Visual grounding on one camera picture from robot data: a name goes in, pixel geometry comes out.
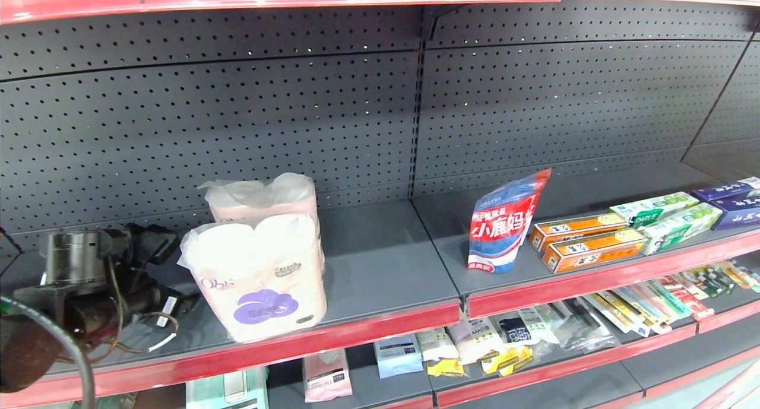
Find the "red and blue bag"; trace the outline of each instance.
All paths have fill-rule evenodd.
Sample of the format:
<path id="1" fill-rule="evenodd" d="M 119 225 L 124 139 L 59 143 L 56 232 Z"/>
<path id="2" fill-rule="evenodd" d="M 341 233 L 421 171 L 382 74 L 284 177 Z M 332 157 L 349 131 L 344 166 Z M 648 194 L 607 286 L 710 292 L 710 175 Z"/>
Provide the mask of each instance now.
<path id="1" fill-rule="evenodd" d="M 475 203 L 470 222 L 470 254 L 467 269 L 507 272 L 515 265 L 538 198 L 552 175 L 546 169 L 504 184 Z"/>

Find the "perforated metal panel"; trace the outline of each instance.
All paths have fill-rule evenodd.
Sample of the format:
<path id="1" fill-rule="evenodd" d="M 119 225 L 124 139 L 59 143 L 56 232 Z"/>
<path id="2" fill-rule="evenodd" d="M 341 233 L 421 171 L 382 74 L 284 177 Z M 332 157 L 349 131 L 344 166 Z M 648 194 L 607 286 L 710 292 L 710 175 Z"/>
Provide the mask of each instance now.
<path id="1" fill-rule="evenodd" d="M 631 39 L 747 40 L 753 8 L 663 1 L 475 4 L 441 17 L 428 47 Z"/>
<path id="2" fill-rule="evenodd" d="M 684 148 L 653 150 L 637 154 L 612 155 L 588 160 L 569 161 L 551 164 L 552 176 L 583 175 L 600 173 L 613 169 L 624 169 L 653 163 L 675 163 L 681 159 Z M 486 188 L 501 185 L 515 179 L 539 172 L 546 165 L 500 169 L 483 173 L 468 173 L 459 176 L 423 179 L 414 184 L 415 196 L 440 194 L 444 192 L 463 191 L 473 188 Z"/>
<path id="3" fill-rule="evenodd" d="M 323 205 L 406 198 L 416 68 L 391 52 L 2 84 L 4 227 L 204 208 L 206 180 L 284 172 L 312 176 Z"/>
<path id="4" fill-rule="evenodd" d="M 742 49 L 655 41 L 428 51 L 416 179 L 686 147 Z"/>
<path id="5" fill-rule="evenodd" d="M 760 42 L 752 42 L 696 144 L 760 138 Z"/>
<path id="6" fill-rule="evenodd" d="M 18 251 L 5 236 L 0 236 L 0 275 L 18 256 Z"/>
<path id="7" fill-rule="evenodd" d="M 0 27 L 0 80 L 183 62 L 416 49 L 419 7 L 220 9 Z"/>

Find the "purple logo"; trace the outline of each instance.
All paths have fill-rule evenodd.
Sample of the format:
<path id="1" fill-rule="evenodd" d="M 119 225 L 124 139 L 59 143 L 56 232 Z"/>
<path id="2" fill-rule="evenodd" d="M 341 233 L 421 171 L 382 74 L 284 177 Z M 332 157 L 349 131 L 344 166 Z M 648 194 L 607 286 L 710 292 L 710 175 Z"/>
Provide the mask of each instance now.
<path id="1" fill-rule="evenodd" d="M 288 293 L 280 295 L 274 290 L 263 289 L 248 293 L 238 300 L 235 319 L 244 325 L 256 325 L 273 317 L 283 317 L 298 309 L 298 302 Z"/>

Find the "orange toothpaste box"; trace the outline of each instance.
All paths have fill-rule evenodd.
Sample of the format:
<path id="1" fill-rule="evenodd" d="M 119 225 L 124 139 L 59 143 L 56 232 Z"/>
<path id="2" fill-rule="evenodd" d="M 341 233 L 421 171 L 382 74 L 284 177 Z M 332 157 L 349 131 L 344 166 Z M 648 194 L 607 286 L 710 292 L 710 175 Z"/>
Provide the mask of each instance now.
<path id="1" fill-rule="evenodd" d="M 646 241 L 639 231 L 626 228 L 573 241 L 554 242 L 546 248 L 542 260 L 554 272 L 568 271 L 629 258 L 636 255 Z"/>
<path id="2" fill-rule="evenodd" d="M 628 221 L 614 213 L 573 217 L 536 223 L 530 233 L 530 244 L 543 252 L 553 242 L 563 242 L 628 227 Z"/>

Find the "pink package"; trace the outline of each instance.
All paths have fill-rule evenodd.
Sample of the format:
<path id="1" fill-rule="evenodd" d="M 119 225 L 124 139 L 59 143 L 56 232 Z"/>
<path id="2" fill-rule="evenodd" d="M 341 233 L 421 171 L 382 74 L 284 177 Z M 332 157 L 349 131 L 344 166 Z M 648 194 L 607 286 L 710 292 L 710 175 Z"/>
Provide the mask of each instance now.
<path id="1" fill-rule="evenodd" d="M 243 220 L 256 225 L 264 218 L 278 214 L 304 213 L 317 224 L 317 195 L 309 176 L 283 173 L 269 185 L 260 181 L 204 182 L 206 202 L 216 222 Z"/>
<path id="2" fill-rule="evenodd" d="M 332 350 L 303 358 L 306 403 L 352 395 L 345 350 Z"/>

